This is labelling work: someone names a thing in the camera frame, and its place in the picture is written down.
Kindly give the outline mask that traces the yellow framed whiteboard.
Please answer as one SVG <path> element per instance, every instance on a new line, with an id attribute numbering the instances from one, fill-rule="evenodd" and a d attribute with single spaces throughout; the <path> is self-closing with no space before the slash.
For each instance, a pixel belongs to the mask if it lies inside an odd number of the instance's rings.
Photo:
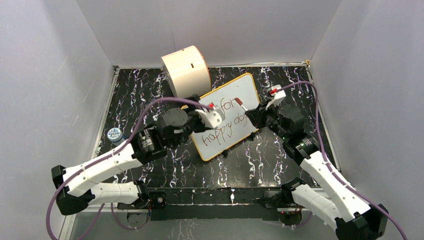
<path id="1" fill-rule="evenodd" d="M 248 110 L 258 106 L 260 98 L 252 74 L 245 73 L 200 97 L 201 104 L 213 103 L 223 111 L 225 117 L 217 129 L 191 135 L 203 161 L 213 159 L 257 131 L 236 98 Z"/>

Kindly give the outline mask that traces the white whiteboard marker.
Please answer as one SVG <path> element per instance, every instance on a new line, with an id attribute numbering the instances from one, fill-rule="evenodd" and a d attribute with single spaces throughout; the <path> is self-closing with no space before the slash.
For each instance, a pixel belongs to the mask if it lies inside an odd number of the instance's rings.
<path id="1" fill-rule="evenodd" d="M 248 109 L 245 107 L 245 105 L 243 104 L 243 102 L 238 97 L 236 97 L 234 100 L 242 107 L 242 109 L 245 112 L 248 111 Z"/>

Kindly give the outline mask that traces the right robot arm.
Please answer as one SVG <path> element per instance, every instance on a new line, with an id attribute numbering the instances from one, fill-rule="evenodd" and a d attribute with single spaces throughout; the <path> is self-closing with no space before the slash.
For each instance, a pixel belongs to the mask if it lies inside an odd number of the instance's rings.
<path id="1" fill-rule="evenodd" d="M 289 158 L 306 171 L 327 196 L 317 193 L 303 180 L 295 178 L 281 186 L 282 202 L 300 205 L 332 228 L 339 240 L 376 240 L 385 233 L 388 218 L 382 204 L 371 206 L 352 193 L 351 185 L 324 160 L 319 143 L 304 130 L 305 118 L 299 108 L 277 108 L 261 103 L 245 115 L 257 129 L 268 128 L 282 140 Z"/>

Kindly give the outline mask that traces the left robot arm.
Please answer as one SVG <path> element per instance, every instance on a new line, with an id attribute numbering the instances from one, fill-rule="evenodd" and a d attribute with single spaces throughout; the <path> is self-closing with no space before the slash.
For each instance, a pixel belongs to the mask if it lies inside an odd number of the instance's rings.
<path id="1" fill-rule="evenodd" d="M 184 144 L 192 133 L 215 130 L 224 121 L 222 111 L 210 109 L 172 108 L 157 121 L 147 125 L 132 139 L 85 163 L 73 167 L 52 168 L 52 180 L 58 190 L 56 204 L 68 216 L 88 206 L 121 203 L 145 208 L 150 194 L 141 180 L 106 183 L 108 178 L 129 169 L 139 168 L 167 155 L 167 151 Z"/>

